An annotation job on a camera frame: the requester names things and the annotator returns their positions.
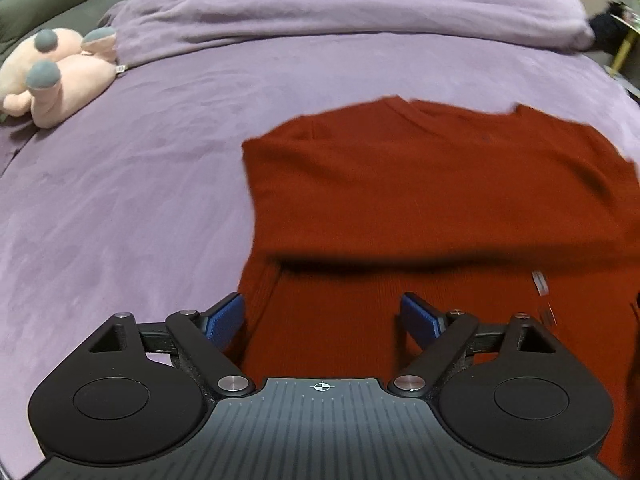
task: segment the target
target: black circular pad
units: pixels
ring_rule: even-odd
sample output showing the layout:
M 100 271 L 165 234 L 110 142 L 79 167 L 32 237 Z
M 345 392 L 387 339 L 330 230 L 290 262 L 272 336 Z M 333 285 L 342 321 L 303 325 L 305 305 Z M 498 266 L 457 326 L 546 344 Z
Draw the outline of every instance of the black circular pad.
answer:
M 139 412 L 149 400 L 144 384 L 124 377 L 108 377 L 85 384 L 74 395 L 80 413 L 98 420 L 116 420 Z
M 545 420 L 569 406 L 569 396 L 560 386 L 532 377 L 504 381 L 495 389 L 494 400 L 504 412 L 524 420 Z
M 511 463 L 597 452 L 613 418 L 611 400 L 586 368 L 558 354 L 516 351 L 453 375 L 438 399 L 448 430 Z
M 136 462 L 177 445 L 200 423 L 206 404 L 188 375 L 146 358 L 118 362 L 118 354 L 63 362 L 31 396 L 31 428 L 47 454 Z

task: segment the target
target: plush toy paw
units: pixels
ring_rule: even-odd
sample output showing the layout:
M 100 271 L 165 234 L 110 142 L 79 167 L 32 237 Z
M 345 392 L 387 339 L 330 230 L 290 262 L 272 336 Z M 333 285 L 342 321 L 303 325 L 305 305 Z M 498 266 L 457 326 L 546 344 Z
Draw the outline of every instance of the plush toy paw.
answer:
M 60 83 L 61 78 L 62 74 L 57 64 L 44 59 L 34 63 L 27 72 L 25 81 L 29 90 L 47 90 Z
M 9 94 L 2 100 L 0 112 L 12 117 L 22 117 L 31 108 L 31 99 L 29 92 L 23 92 L 18 95 Z
M 33 46 L 41 54 L 56 50 L 58 48 L 58 35 L 50 28 L 43 28 L 33 38 Z
M 90 54 L 107 54 L 116 45 L 116 31 L 113 27 L 96 28 L 82 39 L 82 50 Z

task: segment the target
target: plush toy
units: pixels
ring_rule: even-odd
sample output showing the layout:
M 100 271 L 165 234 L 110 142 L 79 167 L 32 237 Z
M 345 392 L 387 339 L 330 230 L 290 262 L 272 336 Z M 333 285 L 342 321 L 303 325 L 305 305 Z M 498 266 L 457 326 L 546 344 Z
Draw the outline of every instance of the plush toy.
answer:
M 64 28 L 27 38 L 0 68 L 0 112 L 20 117 L 30 110 L 39 128 L 57 126 L 114 81 L 115 43 L 111 27 L 84 38 Z

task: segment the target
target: blue gripper pad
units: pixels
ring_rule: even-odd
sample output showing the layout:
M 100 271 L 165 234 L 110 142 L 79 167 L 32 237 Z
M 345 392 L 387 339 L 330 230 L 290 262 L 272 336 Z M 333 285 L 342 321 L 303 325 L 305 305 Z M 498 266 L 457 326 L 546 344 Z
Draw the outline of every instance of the blue gripper pad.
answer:
M 403 294 L 400 300 L 400 320 L 402 327 L 414 338 L 418 346 L 424 350 L 444 332 L 444 317 L 437 317 L 421 306 L 417 299 Z
M 213 346 L 223 351 L 240 330 L 242 323 L 244 323 L 244 298 L 237 295 L 209 316 L 204 334 Z

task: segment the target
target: purple bedsheet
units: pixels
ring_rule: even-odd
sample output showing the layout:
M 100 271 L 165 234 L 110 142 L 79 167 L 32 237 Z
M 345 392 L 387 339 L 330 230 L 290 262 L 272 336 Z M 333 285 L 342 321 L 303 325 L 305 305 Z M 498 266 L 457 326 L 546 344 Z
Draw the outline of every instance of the purple bedsheet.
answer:
M 574 51 L 593 42 L 579 0 L 127 0 L 103 21 L 117 29 L 120 63 L 129 66 L 313 34 L 447 34 Z
M 30 116 L 0 120 L 0 177 L 14 156 L 38 131 Z
M 300 114 L 398 94 L 592 124 L 640 160 L 640 110 L 586 57 L 435 34 L 300 36 L 141 66 L 0 178 L 0 459 L 41 454 L 37 384 L 113 312 L 203 310 L 237 284 L 253 213 L 241 142 Z

